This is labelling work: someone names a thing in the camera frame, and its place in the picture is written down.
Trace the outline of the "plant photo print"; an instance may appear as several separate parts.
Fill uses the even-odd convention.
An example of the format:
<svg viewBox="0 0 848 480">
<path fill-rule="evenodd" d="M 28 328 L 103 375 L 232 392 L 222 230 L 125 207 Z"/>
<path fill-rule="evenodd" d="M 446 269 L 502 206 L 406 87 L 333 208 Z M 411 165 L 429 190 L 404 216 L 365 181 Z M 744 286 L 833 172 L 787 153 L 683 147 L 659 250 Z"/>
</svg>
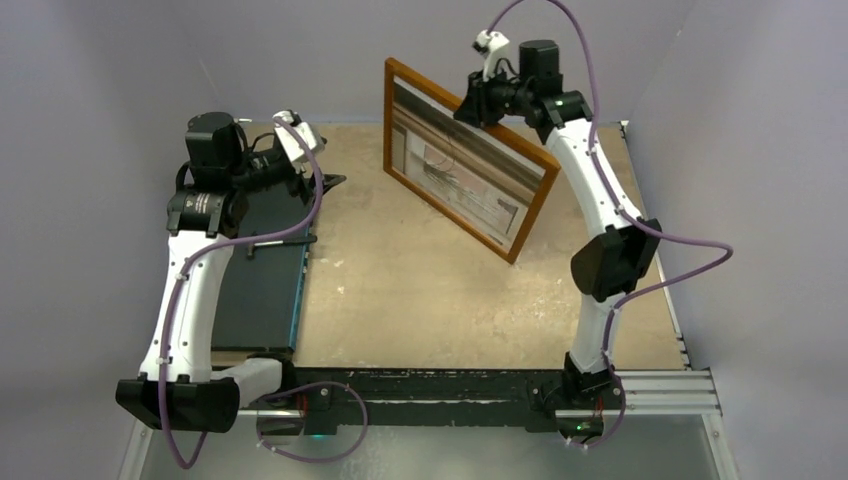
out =
<svg viewBox="0 0 848 480">
<path fill-rule="evenodd" d="M 392 167 L 498 247 L 513 246 L 545 169 L 393 79 Z"/>
</svg>

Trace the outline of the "orange wooden picture frame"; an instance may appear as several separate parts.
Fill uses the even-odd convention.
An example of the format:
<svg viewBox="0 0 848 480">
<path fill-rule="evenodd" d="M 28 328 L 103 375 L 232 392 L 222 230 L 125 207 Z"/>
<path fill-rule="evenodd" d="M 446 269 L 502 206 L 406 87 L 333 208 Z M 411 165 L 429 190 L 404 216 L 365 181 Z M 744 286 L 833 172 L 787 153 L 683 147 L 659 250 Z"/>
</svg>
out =
<svg viewBox="0 0 848 480">
<path fill-rule="evenodd" d="M 477 241 L 485 245 L 488 249 L 493 251 L 500 258 L 505 260 L 508 263 L 514 263 L 519 256 L 520 251 L 522 250 L 525 241 L 527 240 L 533 225 L 541 212 L 542 206 L 544 205 L 545 200 L 548 197 L 548 194 L 551 190 L 551 187 L 554 184 L 554 181 L 559 173 L 559 166 L 557 166 L 551 157 L 542 147 L 534 144 L 532 141 L 527 138 L 521 136 L 514 130 L 503 126 L 496 125 L 494 127 L 485 127 L 482 129 L 471 127 L 473 129 L 477 129 L 479 131 L 483 131 L 495 139 L 503 142 L 508 147 L 512 148 L 519 154 L 525 156 L 533 163 L 542 166 L 545 169 L 544 177 L 541 181 L 541 185 L 539 190 L 537 191 L 533 201 L 531 202 L 528 215 L 526 216 L 525 222 L 519 230 L 518 236 L 513 243 L 513 246 L 508 249 L 502 249 L 498 247 L 491 239 L 487 238 L 483 232 L 475 229 L 471 224 L 469 224 L 466 220 L 461 218 L 458 214 L 451 211 L 448 207 L 441 204 L 435 197 L 431 196 L 427 192 L 421 190 L 419 187 L 414 185 L 408 178 L 406 178 L 403 174 L 396 171 L 390 161 L 391 154 L 391 141 L 392 141 L 392 132 L 391 132 L 391 113 L 392 113 L 392 89 L 393 89 L 393 79 L 398 77 L 408 83 L 410 83 L 413 88 L 418 89 L 425 93 L 426 95 L 433 98 L 439 104 L 443 105 L 445 108 L 449 109 L 452 113 L 460 106 L 459 98 L 453 93 L 449 92 L 445 88 L 437 85 L 434 81 L 426 78 L 424 75 L 414 70 L 410 66 L 402 63 L 401 61 L 389 57 L 384 62 L 384 102 L 383 102 L 383 160 L 382 166 L 384 171 L 397 180 L 400 184 L 405 186 L 411 192 L 413 192 L 416 196 L 418 196 L 421 200 L 425 201 L 429 206 L 433 207 L 440 214 L 448 218 L 451 222 L 456 224 L 466 233 L 471 235 Z"/>
</svg>

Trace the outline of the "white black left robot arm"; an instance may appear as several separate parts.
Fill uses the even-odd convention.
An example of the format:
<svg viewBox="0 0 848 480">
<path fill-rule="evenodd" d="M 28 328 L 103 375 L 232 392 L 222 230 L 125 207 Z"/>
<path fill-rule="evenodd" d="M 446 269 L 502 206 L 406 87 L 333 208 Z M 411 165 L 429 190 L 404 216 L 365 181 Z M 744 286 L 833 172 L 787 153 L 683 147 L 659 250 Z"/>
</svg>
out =
<svg viewBox="0 0 848 480">
<path fill-rule="evenodd" d="M 314 162 L 326 145 L 318 129 L 293 110 L 272 118 L 272 144 L 249 143 L 240 120 L 213 111 L 188 121 L 187 161 L 166 207 L 168 269 L 155 330 L 137 374 L 117 383 L 116 402 L 146 426 L 224 433 L 240 409 L 263 399 L 284 409 L 297 399 L 293 365 L 280 354 L 256 354 L 218 371 L 211 341 L 219 296 L 240 233 L 248 197 L 283 186 L 308 208 L 307 227 L 332 180 Z"/>
</svg>

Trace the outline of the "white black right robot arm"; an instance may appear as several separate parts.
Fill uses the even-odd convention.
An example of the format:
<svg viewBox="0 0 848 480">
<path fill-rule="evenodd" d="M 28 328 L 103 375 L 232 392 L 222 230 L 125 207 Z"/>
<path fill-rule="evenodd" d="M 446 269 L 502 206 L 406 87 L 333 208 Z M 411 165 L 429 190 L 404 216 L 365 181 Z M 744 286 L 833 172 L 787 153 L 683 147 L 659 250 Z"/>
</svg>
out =
<svg viewBox="0 0 848 480">
<path fill-rule="evenodd" d="M 505 116 L 522 118 L 559 163 L 576 196 L 589 240 L 570 261 L 582 300 L 561 392 L 569 404 L 584 407 L 613 381 L 618 303 L 647 273 L 659 241 L 644 230 L 660 224 L 643 218 L 618 182 L 591 131 L 592 111 L 583 94 L 564 90 L 557 44 L 521 43 L 517 69 L 506 57 L 508 45 L 499 32 L 478 34 L 473 48 L 483 66 L 469 75 L 466 96 L 453 117 L 480 129 Z"/>
</svg>

